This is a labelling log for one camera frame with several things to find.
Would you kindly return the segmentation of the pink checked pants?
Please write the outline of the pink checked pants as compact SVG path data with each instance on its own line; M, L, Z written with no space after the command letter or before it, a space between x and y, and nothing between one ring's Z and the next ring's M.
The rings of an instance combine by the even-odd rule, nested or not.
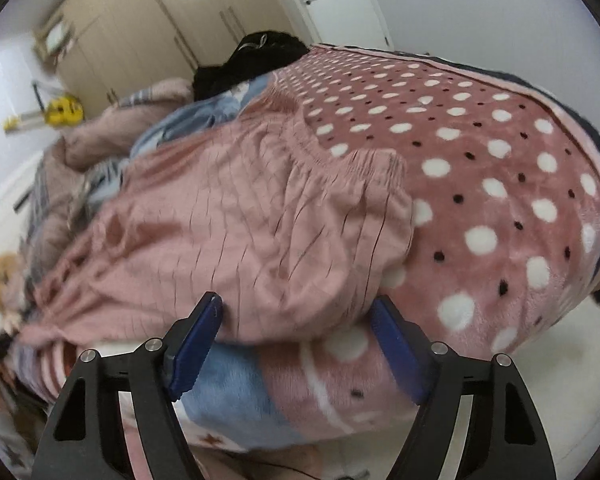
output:
M413 230L397 152L335 156L301 103L268 88L231 122L132 162L36 290L20 340L160 336L206 292L223 300L224 340L323 336L368 311Z

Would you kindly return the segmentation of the orange plush toy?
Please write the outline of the orange plush toy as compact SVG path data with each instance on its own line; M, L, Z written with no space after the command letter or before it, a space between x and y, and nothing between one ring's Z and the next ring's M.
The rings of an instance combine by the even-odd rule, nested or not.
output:
M24 299L23 260L15 252L0 255L0 312L21 311Z

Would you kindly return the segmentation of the pink fleece bed blanket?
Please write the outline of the pink fleece bed blanket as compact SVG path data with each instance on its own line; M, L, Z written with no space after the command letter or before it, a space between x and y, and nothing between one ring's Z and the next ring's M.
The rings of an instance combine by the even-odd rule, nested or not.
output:
M567 107L508 75L378 51L317 46L269 75L263 92L297 99L329 153L393 150L405 160L413 237L377 295L428 337L490 358L585 297L600 303L600 136ZM99 208L82 200L81 229L58 261L120 191ZM33 292L24 326L40 314L42 281L24 277ZM33 347L19 335L9 363L53 402L80 351L147 338ZM416 406L365 313L311 339L241 344L220 334L175 411L194 448L280 454L393 426Z

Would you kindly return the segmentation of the pink grey striped duvet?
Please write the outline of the pink grey striped duvet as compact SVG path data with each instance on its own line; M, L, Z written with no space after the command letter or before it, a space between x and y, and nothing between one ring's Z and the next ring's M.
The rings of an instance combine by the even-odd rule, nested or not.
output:
M128 156L145 131L193 97L193 86L186 79L159 81L117 100L45 151L34 177L27 234L20 245L26 278L42 281L81 229L87 173L105 160Z

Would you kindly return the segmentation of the light blue garment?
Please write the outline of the light blue garment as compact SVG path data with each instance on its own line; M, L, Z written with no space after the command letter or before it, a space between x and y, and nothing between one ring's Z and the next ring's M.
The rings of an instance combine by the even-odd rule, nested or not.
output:
M213 127L234 120L240 112L263 92L269 74L241 82L218 96L187 104L151 126L132 145L129 155L110 157L87 171L82 196L97 208L114 197L122 185L122 172L132 160L145 155L162 144L192 134L203 133Z

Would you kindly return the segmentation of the yellow toy guitar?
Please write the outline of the yellow toy guitar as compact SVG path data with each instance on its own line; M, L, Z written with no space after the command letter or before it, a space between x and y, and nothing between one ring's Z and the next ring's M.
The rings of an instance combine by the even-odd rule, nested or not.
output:
M76 96L37 80L32 81L31 86L38 108L6 118L3 122L4 133L18 131L33 124L59 129L84 122L84 108Z

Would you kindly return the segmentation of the beige wooden wardrobe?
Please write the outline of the beige wooden wardrobe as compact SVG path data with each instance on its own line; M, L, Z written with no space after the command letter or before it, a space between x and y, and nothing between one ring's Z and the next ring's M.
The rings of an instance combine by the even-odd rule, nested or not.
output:
M58 77L87 115L160 80L226 62L250 32L311 38L284 0L65 0L57 15L70 32Z

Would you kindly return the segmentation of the black garment on bed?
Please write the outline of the black garment on bed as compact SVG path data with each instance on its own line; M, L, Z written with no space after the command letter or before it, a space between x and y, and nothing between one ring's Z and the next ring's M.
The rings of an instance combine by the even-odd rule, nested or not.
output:
M244 81L279 70L305 56L310 49L288 32L265 30L240 40L221 65L200 66L193 79L195 101L213 98Z

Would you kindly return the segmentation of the white door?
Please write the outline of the white door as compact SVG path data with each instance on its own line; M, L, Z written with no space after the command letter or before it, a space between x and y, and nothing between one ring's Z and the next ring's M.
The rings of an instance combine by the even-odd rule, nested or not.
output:
M392 41L377 0L298 0L326 44L390 49Z

